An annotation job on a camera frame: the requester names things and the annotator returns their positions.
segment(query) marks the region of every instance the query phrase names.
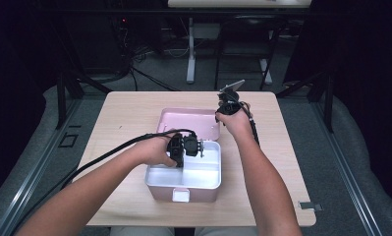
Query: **forearm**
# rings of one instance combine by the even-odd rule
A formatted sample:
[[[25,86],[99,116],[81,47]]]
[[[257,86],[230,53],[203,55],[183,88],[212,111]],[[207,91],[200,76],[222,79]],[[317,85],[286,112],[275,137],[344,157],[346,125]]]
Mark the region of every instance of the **forearm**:
[[[301,235],[289,192],[251,137],[236,139],[259,235]]]
[[[128,151],[88,173],[54,196],[18,235],[78,235],[106,199],[139,165]]]

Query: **white container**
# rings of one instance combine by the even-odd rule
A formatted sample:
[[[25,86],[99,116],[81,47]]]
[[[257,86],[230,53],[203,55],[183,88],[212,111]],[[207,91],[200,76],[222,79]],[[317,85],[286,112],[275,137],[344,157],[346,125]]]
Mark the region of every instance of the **white container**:
[[[165,165],[147,166],[145,183],[156,200],[181,203],[216,201],[221,184],[221,149],[215,110],[166,108],[159,119],[158,132],[170,129],[194,130],[203,139],[204,151],[197,156],[184,155],[183,168]]]

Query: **right hand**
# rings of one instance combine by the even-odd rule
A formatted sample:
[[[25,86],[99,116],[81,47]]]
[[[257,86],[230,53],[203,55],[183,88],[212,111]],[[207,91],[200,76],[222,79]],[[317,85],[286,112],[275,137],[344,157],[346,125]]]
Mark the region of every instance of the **right hand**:
[[[220,112],[216,112],[216,118],[226,125],[227,130],[233,137],[253,136],[251,123],[243,109],[240,109],[233,115],[223,115]]]

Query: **left hand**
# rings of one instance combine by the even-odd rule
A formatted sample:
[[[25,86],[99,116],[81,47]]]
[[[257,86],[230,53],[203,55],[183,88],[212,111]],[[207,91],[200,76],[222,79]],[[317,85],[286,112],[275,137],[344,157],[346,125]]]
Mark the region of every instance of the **left hand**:
[[[177,162],[171,159],[166,153],[168,143],[173,136],[174,133],[169,134],[168,137],[156,137],[137,142],[130,148],[130,151],[137,154],[142,164],[164,164],[169,167],[174,167],[177,165]]]

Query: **hand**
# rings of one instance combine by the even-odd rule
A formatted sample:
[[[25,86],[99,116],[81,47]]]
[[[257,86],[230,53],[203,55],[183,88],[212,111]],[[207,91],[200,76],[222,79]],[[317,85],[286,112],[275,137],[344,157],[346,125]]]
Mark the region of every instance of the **hand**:
[[[164,164],[169,167],[174,167],[177,165],[177,162],[171,159],[166,153],[168,143],[173,136],[174,133],[169,134],[167,137],[156,137],[137,142],[130,148],[130,151],[133,151],[137,155],[142,164]]]
[[[216,112],[216,118],[226,125],[227,130],[233,137],[253,135],[248,115],[243,109],[240,109],[233,115],[223,115],[222,113]]]

